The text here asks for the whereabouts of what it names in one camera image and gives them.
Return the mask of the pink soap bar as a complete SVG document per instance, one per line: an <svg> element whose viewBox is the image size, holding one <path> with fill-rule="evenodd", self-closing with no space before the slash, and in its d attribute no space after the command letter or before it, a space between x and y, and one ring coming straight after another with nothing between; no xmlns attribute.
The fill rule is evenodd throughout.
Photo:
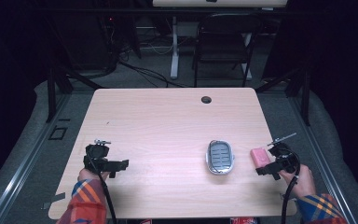
<svg viewBox="0 0 358 224"><path fill-rule="evenodd" d="M250 155L256 168L265 167L270 163L269 155L262 147L252 149Z"/></svg>

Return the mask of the person's left hand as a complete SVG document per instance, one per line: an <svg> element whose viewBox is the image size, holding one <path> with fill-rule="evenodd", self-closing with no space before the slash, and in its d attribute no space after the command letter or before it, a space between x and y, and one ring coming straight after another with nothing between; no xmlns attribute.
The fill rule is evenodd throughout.
<svg viewBox="0 0 358 224"><path fill-rule="evenodd" d="M93 172L91 172L90 170L83 168L79 171L77 180L78 181L82 181L82 180L86 180L86 179L105 180L109 175L110 175L109 172L102 172L97 175L97 174L94 174Z"/></svg>

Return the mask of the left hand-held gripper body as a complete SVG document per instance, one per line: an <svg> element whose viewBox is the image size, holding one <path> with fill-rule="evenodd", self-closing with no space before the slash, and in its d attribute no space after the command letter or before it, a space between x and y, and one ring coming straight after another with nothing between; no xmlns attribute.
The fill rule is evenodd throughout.
<svg viewBox="0 0 358 224"><path fill-rule="evenodd" d="M106 158L109 147L106 146L108 141L95 139L93 145L86 146L86 155L83 163L86 169L98 174L107 170L109 160Z"/></svg>

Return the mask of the person's right hand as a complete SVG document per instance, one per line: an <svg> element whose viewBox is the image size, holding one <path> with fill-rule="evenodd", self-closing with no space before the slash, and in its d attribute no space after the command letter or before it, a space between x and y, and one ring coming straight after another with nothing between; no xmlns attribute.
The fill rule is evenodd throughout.
<svg viewBox="0 0 358 224"><path fill-rule="evenodd" d="M316 193L316 187L312 171L307 165L300 165L300 172L297 175L298 179L293 186L292 192L297 198L314 195Z"/></svg>

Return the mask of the aluminium floor rail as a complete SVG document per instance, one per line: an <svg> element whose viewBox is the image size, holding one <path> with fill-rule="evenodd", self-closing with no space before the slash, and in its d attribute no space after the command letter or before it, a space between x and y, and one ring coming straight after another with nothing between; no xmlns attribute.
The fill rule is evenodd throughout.
<svg viewBox="0 0 358 224"><path fill-rule="evenodd" d="M46 122L48 100L39 96L34 111L25 125L19 140L13 147L0 170L0 224L3 223L13 203L18 198L35 162L39 158L42 145L53 130L57 116L61 114L70 100L70 95L59 97L56 114Z"/></svg>
<svg viewBox="0 0 358 224"><path fill-rule="evenodd" d="M341 144L333 121L318 99L310 99L310 126L301 117L299 100L289 98L288 102L296 115L300 130L310 144L309 154L317 167L317 174L323 180L327 191L337 199L348 223L358 224L351 207L351 195L347 191L347 187L352 187L352 177L343 161Z"/></svg>

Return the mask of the white desk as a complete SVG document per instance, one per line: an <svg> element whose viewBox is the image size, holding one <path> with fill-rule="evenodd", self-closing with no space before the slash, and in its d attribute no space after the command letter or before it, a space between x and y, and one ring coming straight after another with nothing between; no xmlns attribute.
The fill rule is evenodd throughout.
<svg viewBox="0 0 358 224"><path fill-rule="evenodd" d="M201 9L212 8L284 8L289 0L152 0L153 7L163 9ZM171 78L178 78L179 49L177 33L177 16L172 16L172 66Z"/></svg>

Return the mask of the red packet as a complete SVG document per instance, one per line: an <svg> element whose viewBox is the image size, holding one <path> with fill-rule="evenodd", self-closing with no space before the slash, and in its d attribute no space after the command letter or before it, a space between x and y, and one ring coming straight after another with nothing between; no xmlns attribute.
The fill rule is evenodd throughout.
<svg viewBox="0 0 358 224"><path fill-rule="evenodd" d="M229 224L258 224L255 217L232 217Z"/></svg>

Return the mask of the black metal stand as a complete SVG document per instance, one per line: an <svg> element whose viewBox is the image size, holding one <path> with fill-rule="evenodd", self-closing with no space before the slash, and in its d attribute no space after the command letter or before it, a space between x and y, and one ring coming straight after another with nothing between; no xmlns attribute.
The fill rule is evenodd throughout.
<svg viewBox="0 0 358 224"><path fill-rule="evenodd" d="M56 106L56 87L60 89L64 94L71 94L74 90L69 78L72 77L86 86L91 87L94 90L102 89L103 86L91 81L90 79L83 77L74 69L64 66L62 64L53 65L48 70L48 117L47 122L51 122L57 113Z"/></svg>
<svg viewBox="0 0 358 224"><path fill-rule="evenodd" d="M307 126L310 126L309 108L310 108L310 71L307 66L292 69L290 72L273 78L267 84L255 89L257 93L269 90L282 81L288 79L289 84L285 89L287 97L295 97L301 92L300 116Z"/></svg>

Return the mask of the grey tape strip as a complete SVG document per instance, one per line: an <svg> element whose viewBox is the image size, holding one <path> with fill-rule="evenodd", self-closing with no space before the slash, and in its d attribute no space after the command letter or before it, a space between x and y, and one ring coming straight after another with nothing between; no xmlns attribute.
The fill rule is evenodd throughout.
<svg viewBox="0 0 358 224"><path fill-rule="evenodd" d="M42 210L48 210L53 203L55 203L57 201L60 201L60 200L63 200L64 198L65 198L65 193L64 192L56 194L53 197L51 197L48 202L44 202L42 204L42 206L41 206L41 209Z"/></svg>

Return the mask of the grey oval soap dish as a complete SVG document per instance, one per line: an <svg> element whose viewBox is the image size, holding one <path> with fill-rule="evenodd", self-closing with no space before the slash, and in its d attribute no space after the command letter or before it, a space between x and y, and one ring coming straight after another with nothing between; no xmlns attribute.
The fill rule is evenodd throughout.
<svg viewBox="0 0 358 224"><path fill-rule="evenodd" d="M235 156L228 142L213 140L209 143L206 152L208 170L214 175L227 175L234 166Z"/></svg>

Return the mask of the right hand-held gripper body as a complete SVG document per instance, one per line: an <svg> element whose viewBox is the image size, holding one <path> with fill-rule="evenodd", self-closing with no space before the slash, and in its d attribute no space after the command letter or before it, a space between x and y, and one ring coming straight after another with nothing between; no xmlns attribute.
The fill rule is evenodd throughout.
<svg viewBox="0 0 358 224"><path fill-rule="evenodd" d="M295 135L295 133L292 133L285 137L276 138L270 143L271 148L268 150L268 152L275 158L274 162L279 163L282 166L282 170L289 174L299 172L300 169L299 157L287 144L284 143L284 140Z"/></svg>

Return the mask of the black folding chair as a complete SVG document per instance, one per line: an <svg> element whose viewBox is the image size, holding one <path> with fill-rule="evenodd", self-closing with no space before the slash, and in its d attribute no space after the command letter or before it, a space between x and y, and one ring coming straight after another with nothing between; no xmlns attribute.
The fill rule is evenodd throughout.
<svg viewBox="0 0 358 224"><path fill-rule="evenodd" d="M255 38L263 28L262 20L253 14L216 13L203 18L197 28L192 69L194 86L199 80L199 64L245 64L242 86L245 86L253 57Z"/></svg>

